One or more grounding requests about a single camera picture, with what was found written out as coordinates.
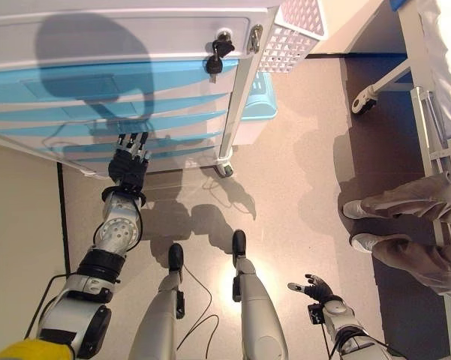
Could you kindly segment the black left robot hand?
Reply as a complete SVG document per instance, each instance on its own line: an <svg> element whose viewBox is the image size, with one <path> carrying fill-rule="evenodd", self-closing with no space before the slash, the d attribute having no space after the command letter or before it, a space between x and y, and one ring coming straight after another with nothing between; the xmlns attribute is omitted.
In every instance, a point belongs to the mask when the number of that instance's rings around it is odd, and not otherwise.
<svg viewBox="0 0 451 360"><path fill-rule="evenodd" d="M120 134L108 174L124 191L140 193L143 189L151 153L146 149L148 132Z"/></svg>

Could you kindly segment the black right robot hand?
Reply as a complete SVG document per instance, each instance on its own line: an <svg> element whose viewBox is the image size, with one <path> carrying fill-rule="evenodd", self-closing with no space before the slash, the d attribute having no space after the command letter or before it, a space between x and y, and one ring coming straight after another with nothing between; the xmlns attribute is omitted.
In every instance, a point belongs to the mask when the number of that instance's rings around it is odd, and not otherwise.
<svg viewBox="0 0 451 360"><path fill-rule="evenodd" d="M342 298L336 295L328 283L321 277L315 274L305 274L305 279L307 280L306 285L290 282L287 284L287 288L298 293L303 293L322 305L330 301L342 302Z"/></svg>

